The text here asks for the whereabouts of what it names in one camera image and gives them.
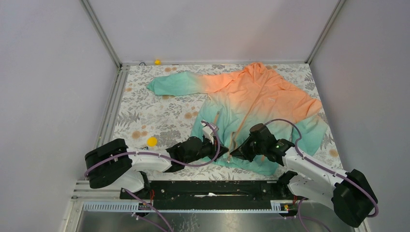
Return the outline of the mint and orange zip jacket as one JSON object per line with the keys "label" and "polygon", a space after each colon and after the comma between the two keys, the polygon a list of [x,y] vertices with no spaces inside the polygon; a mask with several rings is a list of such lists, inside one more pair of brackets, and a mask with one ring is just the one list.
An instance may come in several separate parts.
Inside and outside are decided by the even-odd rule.
{"label": "mint and orange zip jacket", "polygon": [[212,122],[230,151],[237,149],[258,123],[266,123],[278,139],[295,142],[301,138],[298,147],[309,155],[319,150],[327,131],[319,117],[322,103],[261,63],[216,75],[175,73],[156,77],[147,87],[156,95],[206,94],[191,136],[202,137],[202,120]]}

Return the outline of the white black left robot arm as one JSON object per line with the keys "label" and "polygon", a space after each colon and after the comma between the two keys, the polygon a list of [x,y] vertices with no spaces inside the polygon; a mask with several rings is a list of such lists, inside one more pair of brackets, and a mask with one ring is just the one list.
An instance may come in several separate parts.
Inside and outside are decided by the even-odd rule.
{"label": "white black left robot arm", "polygon": [[138,149],[129,152],[127,149],[124,139],[115,139],[86,153],[85,177],[91,189],[115,186],[143,199],[150,192],[146,171],[174,173],[185,167],[197,167],[195,161],[203,158],[216,161],[228,151],[216,138],[195,136],[161,151]]}

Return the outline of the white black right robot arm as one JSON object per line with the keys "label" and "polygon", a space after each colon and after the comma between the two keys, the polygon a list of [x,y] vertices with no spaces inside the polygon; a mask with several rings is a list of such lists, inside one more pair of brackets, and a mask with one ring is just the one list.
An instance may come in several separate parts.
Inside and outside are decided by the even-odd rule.
{"label": "white black right robot arm", "polygon": [[263,155],[287,171],[277,180],[281,198],[307,198],[332,209],[344,223],[359,227],[366,218],[378,214],[378,200],[365,175],[359,170],[334,169],[303,152],[295,142],[276,139],[266,124],[249,130],[248,138],[231,154],[253,161]]}

